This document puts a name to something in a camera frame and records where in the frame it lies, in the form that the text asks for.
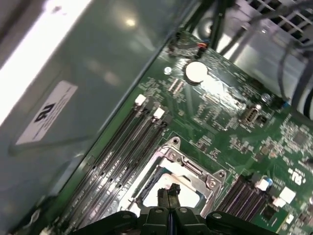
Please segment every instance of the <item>blue component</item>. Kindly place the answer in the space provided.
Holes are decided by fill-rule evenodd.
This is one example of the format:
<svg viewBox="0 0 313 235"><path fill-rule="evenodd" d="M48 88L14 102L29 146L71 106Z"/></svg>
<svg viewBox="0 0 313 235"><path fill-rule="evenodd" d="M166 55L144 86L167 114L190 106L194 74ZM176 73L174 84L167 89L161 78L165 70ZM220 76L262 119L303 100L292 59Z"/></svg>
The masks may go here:
<svg viewBox="0 0 313 235"><path fill-rule="evenodd" d="M287 108L289 106L289 103L288 102L285 102L284 104L283 104L283 108Z"/></svg>
<svg viewBox="0 0 313 235"><path fill-rule="evenodd" d="M268 182L269 186L273 185L273 180L271 178L265 178L265 180Z"/></svg>

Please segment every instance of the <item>cpu socket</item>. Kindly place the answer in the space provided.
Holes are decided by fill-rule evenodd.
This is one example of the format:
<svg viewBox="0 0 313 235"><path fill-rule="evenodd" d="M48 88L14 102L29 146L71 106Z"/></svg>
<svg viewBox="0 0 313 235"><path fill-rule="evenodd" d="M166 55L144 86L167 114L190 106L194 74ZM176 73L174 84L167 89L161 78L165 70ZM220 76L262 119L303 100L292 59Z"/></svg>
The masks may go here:
<svg viewBox="0 0 313 235"><path fill-rule="evenodd" d="M210 173L185 156L179 137L171 138L152 155L142 172L119 203L119 210L137 215L144 207L157 206L157 191L180 185L181 206L195 208L202 217L212 210L223 189L226 171Z"/></svg>

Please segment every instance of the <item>sticker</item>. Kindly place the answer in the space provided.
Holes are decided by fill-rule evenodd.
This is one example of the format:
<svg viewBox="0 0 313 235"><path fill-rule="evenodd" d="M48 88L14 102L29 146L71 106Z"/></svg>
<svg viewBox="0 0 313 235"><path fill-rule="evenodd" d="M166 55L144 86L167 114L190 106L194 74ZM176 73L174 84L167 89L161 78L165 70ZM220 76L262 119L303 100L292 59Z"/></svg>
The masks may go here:
<svg viewBox="0 0 313 235"><path fill-rule="evenodd" d="M23 134L19 137L16 144L40 141L69 102L77 88L77 86L69 82L59 82Z"/></svg>

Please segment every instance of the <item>motherboard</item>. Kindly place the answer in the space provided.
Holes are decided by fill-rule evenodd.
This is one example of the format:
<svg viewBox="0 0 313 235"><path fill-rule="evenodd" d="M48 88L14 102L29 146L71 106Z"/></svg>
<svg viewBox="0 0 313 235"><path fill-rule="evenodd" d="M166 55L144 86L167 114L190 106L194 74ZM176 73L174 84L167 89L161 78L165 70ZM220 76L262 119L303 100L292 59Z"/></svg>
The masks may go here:
<svg viewBox="0 0 313 235"><path fill-rule="evenodd" d="M180 45L199 43L183 33ZM56 199L47 217L69 234L118 210L182 206L276 232L313 231L313 131L286 102L208 49L165 47Z"/></svg>

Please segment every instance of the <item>green circuit board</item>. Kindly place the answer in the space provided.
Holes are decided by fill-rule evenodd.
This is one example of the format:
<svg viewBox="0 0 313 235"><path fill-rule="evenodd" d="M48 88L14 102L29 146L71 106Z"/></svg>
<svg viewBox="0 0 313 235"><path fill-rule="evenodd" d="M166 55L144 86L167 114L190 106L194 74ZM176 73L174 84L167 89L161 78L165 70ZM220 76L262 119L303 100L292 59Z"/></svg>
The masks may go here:
<svg viewBox="0 0 313 235"><path fill-rule="evenodd" d="M197 40L189 34L183 34L180 41L194 42ZM194 61L197 50L179 49L169 55L165 48L161 52L64 187L50 214L62 210L86 174L88 162L100 155L135 98L143 94L153 97L173 118L159 144L177 136L181 151L188 157L209 171L227 172L216 206L239 175L258 172L272 179L274 196L278 197L285 187L296 195L271 219L265 219L261 211L252 222L281 235L311 233L313 224L300 217L313 217L308 211L313 168L307 164L313 151L312 130L294 119L281 99L213 50L199 60L208 67L207 78L200 85L190 85L184 69ZM258 117L248 122L247 112L252 107L258 108Z"/></svg>

